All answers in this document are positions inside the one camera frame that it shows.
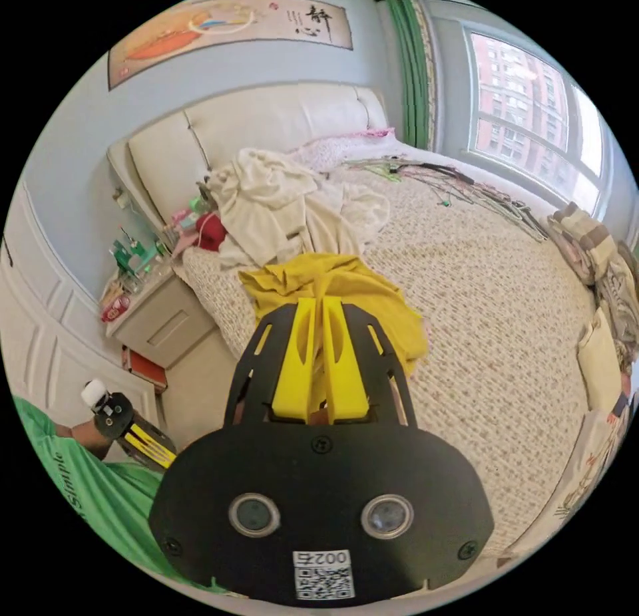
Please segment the green curtain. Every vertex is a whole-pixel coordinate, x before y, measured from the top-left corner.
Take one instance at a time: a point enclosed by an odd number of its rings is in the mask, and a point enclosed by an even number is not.
[[[397,34],[403,86],[404,143],[428,144],[428,76],[424,43],[411,0],[385,0]]]

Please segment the white cloth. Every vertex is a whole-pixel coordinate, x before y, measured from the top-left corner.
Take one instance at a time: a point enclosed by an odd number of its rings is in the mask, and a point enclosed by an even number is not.
[[[228,234],[223,267],[284,263],[303,252],[360,255],[389,219],[381,194],[330,184],[286,156],[245,148],[207,187]]]

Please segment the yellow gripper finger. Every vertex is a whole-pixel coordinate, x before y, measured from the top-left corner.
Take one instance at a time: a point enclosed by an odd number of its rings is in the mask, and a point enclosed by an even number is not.
[[[163,468],[168,468],[175,461],[176,455],[149,436],[137,423],[131,426],[131,432],[124,436],[124,440]]]
[[[368,414],[368,397],[339,297],[324,297],[322,325],[329,422],[362,419]]]
[[[280,379],[272,402],[278,418],[308,423],[311,414],[316,301],[300,297],[293,329],[282,362]]]

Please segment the screw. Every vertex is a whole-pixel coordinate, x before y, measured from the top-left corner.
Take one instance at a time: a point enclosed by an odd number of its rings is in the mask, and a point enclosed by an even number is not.
[[[181,556],[182,546],[171,537],[164,539],[164,548],[171,556]]]
[[[316,454],[327,454],[333,449],[333,442],[327,436],[316,436],[311,441],[311,449]]]
[[[457,558],[460,561],[467,561],[477,553],[478,548],[477,541],[468,541],[459,548]]]

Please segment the red book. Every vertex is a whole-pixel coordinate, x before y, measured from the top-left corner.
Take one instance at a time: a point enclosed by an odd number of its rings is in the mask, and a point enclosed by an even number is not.
[[[122,367],[132,375],[152,383],[156,394],[162,394],[168,388],[164,368],[160,368],[159,365],[134,352],[131,348],[127,348],[126,345],[122,346]]]

